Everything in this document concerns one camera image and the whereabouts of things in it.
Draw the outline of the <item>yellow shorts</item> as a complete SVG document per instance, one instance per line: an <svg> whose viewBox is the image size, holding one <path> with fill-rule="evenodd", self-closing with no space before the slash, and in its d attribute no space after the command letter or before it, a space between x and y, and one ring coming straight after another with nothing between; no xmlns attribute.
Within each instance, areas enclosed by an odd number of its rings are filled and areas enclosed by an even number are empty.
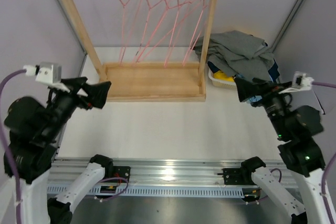
<svg viewBox="0 0 336 224"><path fill-rule="evenodd" d="M234 82L234 78L232 76L228 76L223 73L221 70L213 73L213 77L218 80L226 81L226 82Z"/></svg>

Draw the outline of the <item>pink hanger of navy shorts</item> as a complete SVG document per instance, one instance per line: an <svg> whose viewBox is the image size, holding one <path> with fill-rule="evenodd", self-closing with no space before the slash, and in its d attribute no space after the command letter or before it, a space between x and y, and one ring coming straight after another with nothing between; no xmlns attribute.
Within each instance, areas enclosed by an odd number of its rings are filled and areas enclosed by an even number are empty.
<svg viewBox="0 0 336 224"><path fill-rule="evenodd" d="M138 9L137 9L137 12L134 16L134 22L136 21L137 19L137 16L138 16L138 12L139 10L141 9L142 7L142 2L143 0L140 0L139 1L139 4L138 4ZM165 8L166 10L164 11L164 13L162 14L160 20L159 20L159 23L157 24L157 26L155 27L154 31L152 32L151 34L151 37L147 40L147 44L146 46L144 47L144 49L142 49L143 45L144 45L144 39L145 39L145 35L146 35L146 30L147 30L147 27L148 27L148 22L149 22L149 19L150 19L150 16L151 16L151 11L152 9L154 9L156 6L160 5L161 3L164 3L165 4ZM146 17L146 20L145 20L145 23L144 23L144 30L143 30L143 33L142 33L142 38L141 38L141 42L140 42L140 45L138 47L138 50L136 52L136 54L134 55L134 58L133 58L133 63L138 63L142 57L142 54L144 53L144 51L146 50L146 48L149 46L153 36L155 35L157 29L159 28L159 26L161 25L161 22L162 20L164 19L166 13L167 13L167 1L166 0L160 0L158 1L157 3L155 3L154 5L151 5L150 1L149 0L146 0L146 7L147 7L147 17Z"/></svg>

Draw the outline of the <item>navy blue shorts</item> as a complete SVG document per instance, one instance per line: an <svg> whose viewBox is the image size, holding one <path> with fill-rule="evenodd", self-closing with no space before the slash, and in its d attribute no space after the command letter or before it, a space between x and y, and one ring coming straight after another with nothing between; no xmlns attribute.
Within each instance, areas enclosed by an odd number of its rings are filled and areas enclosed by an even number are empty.
<svg viewBox="0 0 336 224"><path fill-rule="evenodd" d="M279 77L274 54L266 45L232 49L214 46L209 50L207 63L228 76L237 75L248 81L252 81L253 78L273 81Z"/></svg>

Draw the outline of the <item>pink hanger of yellow shorts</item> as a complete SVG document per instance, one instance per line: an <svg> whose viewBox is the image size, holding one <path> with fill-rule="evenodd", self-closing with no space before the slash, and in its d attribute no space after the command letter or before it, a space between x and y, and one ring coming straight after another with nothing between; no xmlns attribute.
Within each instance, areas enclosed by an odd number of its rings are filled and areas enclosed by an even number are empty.
<svg viewBox="0 0 336 224"><path fill-rule="evenodd" d="M192 49L195 45L195 41L197 40L197 38L199 37L201 31L202 31L202 26L200 25L201 21L202 21L202 17L203 17L203 13L205 12L205 9L207 8L207 2L206 0L202 0L202 9L201 9L201 12L200 12L200 15L198 17L198 20L197 20L197 23L196 23L196 26L195 26L195 29L194 29L194 32L193 32L193 35L192 35L192 38L191 38L191 41L190 41L190 45L188 47L188 50L184 56L184 59L183 59L183 62L182 62L182 65L185 66L187 61L188 61L188 58L192 52Z"/></svg>

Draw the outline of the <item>light blue shorts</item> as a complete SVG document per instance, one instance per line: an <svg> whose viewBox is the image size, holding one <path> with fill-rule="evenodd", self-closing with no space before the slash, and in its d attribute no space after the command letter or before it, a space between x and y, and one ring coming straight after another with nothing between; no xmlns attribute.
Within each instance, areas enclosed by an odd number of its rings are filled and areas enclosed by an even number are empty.
<svg viewBox="0 0 336 224"><path fill-rule="evenodd" d="M252 104L252 103L258 102L261 99L262 99L262 96L257 95L257 96L253 96L253 97L249 98L246 102L249 103L249 104Z"/></svg>

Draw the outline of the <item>pink hanger of blue shorts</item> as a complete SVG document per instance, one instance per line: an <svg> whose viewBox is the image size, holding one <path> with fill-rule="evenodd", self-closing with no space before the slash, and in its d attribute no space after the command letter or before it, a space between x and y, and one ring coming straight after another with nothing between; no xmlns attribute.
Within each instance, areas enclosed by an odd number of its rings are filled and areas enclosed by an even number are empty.
<svg viewBox="0 0 336 224"><path fill-rule="evenodd" d="M166 16L168 10L171 9L171 7L169 6L170 1L171 0L160 0L156 4L151 5L150 1L146 0L146 6L147 6L147 9L148 9L148 14L147 14L147 17L146 17L146 20L145 20L145 26L144 26L144 30L143 30L143 33L142 33L142 37L141 37L141 41L140 41L138 50L137 50L137 52L136 52L136 54L134 55L134 58L133 58L133 64L136 64L136 63L138 63L138 62L141 61L141 57L142 57L144 51L150 45L151 40L154 38L154 36L155 36L157 30L159 29L161 23L164 21L164 18ZM139 13L139 11L140 11L140 9L142 7L142 2L143 2L143 0L139 0L138 6L137 6L137 9L136 9L136 13L134 15L134 20L133 20L133 23L132 23L132 26L131 26L132 29L134 28L134 25L137 23L138 13ZM164 12L162 13L162 15L161 15L161 17L160 17L160 19L159 19L156 27L153 29L151 36L147 40L147 44L143 47L143 45L144 45L144 39L145 39L147 27L148 27L148 23L149 23L150 17L151 17L151 11L156 6L160 5L161 3L164 3L164 5L165 5Z"/></svg>

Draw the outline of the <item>pink hanger of camouflage shorts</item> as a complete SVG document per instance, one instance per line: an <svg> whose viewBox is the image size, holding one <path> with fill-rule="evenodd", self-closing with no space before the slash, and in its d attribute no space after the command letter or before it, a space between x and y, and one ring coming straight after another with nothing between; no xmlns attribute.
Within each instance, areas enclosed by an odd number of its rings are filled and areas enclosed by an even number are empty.
<svg viewBox="0 0 336 224"><path fill-rule="evenodd" d="M179 15L180 15L181 8L184 5L188 5L187 12L185 14L185 17L186 17L188 15L189 5L191 5L193 3L197 3L199 5L200 2L201 2L201 0L185 0L184 2L180 2L180 0L177 0L177 5L173 6L173 7L169 7L168 3L166 4L168 9L176 8L177 12L176 12L176 16L175 16L174 26L173 26L172 31L171 31L171 38L170 38L169 48L168 48L168 51L167 51L167 54L166 54L166 57L165 57L165 61L164 61L164 67L167 67L168 62L169 62L169 58L170 58L170 56L172 54L172 51L174 49L174 46L175 46L175 42L173 42L173 37L174 37L175 30L178 26L177 21L178 21Z"/></svg>

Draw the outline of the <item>grey shorts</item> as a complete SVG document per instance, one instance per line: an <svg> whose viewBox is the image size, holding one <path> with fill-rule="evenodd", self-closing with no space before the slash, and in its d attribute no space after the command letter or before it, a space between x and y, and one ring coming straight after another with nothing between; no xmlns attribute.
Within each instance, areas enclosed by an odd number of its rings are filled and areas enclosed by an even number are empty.
<svg viewBox="0 0 336 224"><path fill-rule="evenodd" d="M275 63L264 39L237 30L211 34L206 62L228 76L239 74L249 81L271 80L269 70Z"/></svg>

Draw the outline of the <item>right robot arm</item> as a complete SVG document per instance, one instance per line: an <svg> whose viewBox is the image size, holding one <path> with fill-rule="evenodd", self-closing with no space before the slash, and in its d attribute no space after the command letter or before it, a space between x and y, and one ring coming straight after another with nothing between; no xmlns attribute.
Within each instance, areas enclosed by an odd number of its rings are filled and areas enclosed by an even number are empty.
<svg viewBox="0 0 336 224"><path fill-rule="evenodd" d="M266 163L258 156L241 162L239 168L224 168L225 185L255 185L289 218L290 223L335 223L335 209L329 194L327 175L335 159L325 163L314 136L323 132L321 115L315 108L304 105L290 109L294 92L311 90L316 84L306 73L296 72L286 83L254 78L247 81L234 77L240 102L259 96L251 103L265 109L282 144L280 157L294 178L302 201L297 201L274 178Z"/></svg>

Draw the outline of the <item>pink hanger of grey shorts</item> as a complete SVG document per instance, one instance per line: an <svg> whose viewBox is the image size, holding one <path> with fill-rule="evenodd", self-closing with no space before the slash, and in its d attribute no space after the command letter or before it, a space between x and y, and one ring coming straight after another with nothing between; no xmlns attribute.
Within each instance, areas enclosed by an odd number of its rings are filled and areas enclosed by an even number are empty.
<svg viewBox="0 0 336 224"><path fill-rule="evenodd" d="M125 15L126 15L126 7L128 5L128 3L130 2L131 0L126 0L125 2L123 0L119 0L120 4L122 5L122 22L121 22L121 49L120 49L120 52L119 52L119 64L122 63L122 60L123 60L123 46L124 46L124 43L125 43L125 37L124 37L124 28L125 28Z"/></svg>

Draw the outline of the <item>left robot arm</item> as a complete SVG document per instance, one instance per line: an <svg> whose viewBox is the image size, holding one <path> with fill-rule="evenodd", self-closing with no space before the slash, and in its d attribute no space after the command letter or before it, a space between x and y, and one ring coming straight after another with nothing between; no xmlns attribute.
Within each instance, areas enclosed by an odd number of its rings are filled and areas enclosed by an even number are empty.
<svg viewBox="0 0 336 224"><path fill-rule="evenodd" d="M46 105L33 97L14 101L4 121L9 139L4 141L4 170L14 183L17 223L70 223L79 203L98 183L129 185L115 172L113 160L93 156L85 170L64 191L48 198L48 177L56 153L55 141L76 109L104 107L111 82L89 84L87 78L49 83Z"/></svg>

